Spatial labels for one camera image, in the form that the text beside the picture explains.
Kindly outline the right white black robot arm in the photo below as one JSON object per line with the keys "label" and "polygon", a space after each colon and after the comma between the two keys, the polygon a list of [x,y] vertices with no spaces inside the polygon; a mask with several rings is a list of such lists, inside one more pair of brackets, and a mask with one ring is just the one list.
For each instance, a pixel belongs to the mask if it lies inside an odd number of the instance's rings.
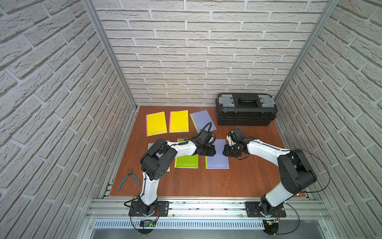
{"label": "right white black robot arm", "polygon": [[317,181],[317,176],[301,149],[284,149],[262,142],[254,137],[246,138],[240,129],[232,130],[226,139],[223,154],[243,160],[242,154],[265,159],[279,169],[281,182],[261,198],[259,210],[271,217],[283,203]]}

